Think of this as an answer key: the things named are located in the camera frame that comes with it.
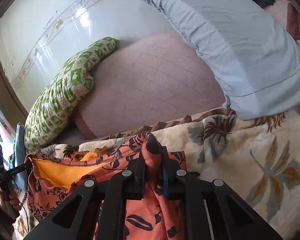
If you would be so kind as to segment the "left hand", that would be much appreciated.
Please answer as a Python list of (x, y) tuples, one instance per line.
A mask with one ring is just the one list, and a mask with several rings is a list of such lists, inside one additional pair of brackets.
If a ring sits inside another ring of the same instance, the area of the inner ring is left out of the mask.
[[(21, 204), (20, 204), (20, 201), (19, 201), (18, 196), (17, 196), (16, 192), (14, 191), (14, 189), (10, 190), (10, 195), (8, 197), (8, 200), (9, 200), (10, 206), (13, 207), (13, 209), (15, 209), (17, 211), (21, 210)], [(0, 189), (0, 208), (6, 215), (8, 215), (9, 217), (12, 217), (8, 210), (7, 200), (6, 200), (3, 192), (1, 191), (1, 189)]]

